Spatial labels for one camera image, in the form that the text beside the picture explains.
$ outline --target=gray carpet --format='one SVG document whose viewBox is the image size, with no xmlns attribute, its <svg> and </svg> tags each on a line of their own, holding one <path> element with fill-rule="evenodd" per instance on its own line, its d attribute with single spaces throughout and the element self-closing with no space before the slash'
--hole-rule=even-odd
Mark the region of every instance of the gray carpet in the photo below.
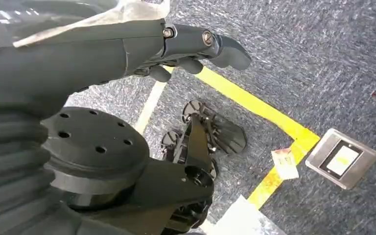
<svg viewBox="0 0 376 235">
<path fill-rule="evenodd" d="M 173 0 L 168 20 L 239 40 L 253 58 L 247 71 L 210 68 L 318 135 L 335 127 L 376 150 L 376 1 Z M 69 104 L 99 108 L 133 124 L 152 84 L 148 78 L 112 82 Z M 271 169 L 270 150 L 289 146 L 291 139 L 177 70 L 145 132 L 152 156 L 158 156 L 166 130 L 182 128 L 183 105 L 194 98 L 243 126 L 249 138 L 246 153 L 219 158 L 209 217 L 215 223 Z M 300 178 L 283 183 L 261 210 L 283 231 L 376 234 L 376 164 L 353 190 L 341 190 L 303 164 L 298 170 Z"/>
</svg>

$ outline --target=mounting plate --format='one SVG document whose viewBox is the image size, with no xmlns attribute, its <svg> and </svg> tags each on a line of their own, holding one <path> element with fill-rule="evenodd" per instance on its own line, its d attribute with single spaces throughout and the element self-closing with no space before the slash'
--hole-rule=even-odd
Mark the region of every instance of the mounting plate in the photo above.
<svg viewBox="0 0 376 235">
<path fill-rule="evenodd" d="M 375 161 L 375 150 L 335 129 L 329 129 L 305 164 L 341 188 L 351 189 Z"/>
</svg>

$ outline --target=screw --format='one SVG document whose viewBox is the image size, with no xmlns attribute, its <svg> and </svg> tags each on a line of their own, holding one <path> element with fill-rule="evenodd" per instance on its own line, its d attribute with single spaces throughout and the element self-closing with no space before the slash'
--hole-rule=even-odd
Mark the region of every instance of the screw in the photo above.
<svg viewBox="0 0 376 235">
<path fill-rule="evenodd" d="M 211 46 L 212 45 L 212 34 L 210 31 L 208 30 L 205 30 L 203 33 L 202 33 L 202 41 L 204 42 L 204 44 L 206 46 Z"/>
<path fill-rule="evenodd" d="M 164 29 L 164 37 L 165 38 L 172 38 L 174 36 L 174 30 L 172 28 L 165 28 Z"/>
</svg>

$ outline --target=paper label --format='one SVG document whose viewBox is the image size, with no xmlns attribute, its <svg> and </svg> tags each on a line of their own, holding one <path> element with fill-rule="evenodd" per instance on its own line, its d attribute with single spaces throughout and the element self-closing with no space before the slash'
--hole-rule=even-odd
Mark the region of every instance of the paper label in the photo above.
<svg viewBox="0 0 376 235">
<path fill-rule="evenodd" d="M 290 148 L 272 151 L 272 158 L 276 171 L 282 180 L 299 178 L 295 158 Z"/>
<path fill-rule="evenodd" d="M 358 157 L 358 153 L 354 150 L 342 146 L 338 153 L 328 163 L 327 168 L 337 173 L 338 175 L 344 174 L 345 170 L 354 162 Z"/>
</svg>

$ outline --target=yellow line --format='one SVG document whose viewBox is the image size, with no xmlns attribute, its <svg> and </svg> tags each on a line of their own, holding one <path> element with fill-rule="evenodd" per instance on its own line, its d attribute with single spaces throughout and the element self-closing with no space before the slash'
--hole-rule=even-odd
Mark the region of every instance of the yellow line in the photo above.
<svg viewBox="0 0 376 235">
<path fill-rule="evenodd" d="M 319 137 L 316 134 L 212 70 L 204 67 L 196 77 L 252 113 L 274 123 L 293 138 L 295 141 L 290 148 L 297 164 L 318 142 Z M 260 209 L 281 183 L 276 169 L 272 168 L 250 195 L 249 202 Z"/>
<path fill-rule="evenodd" d="M 166 69 L 166 71 L 168 71 L 169 73 L 172 73 L 174 71 L 174 67 L 164 66 L 164 69 Z"/>
</svg>

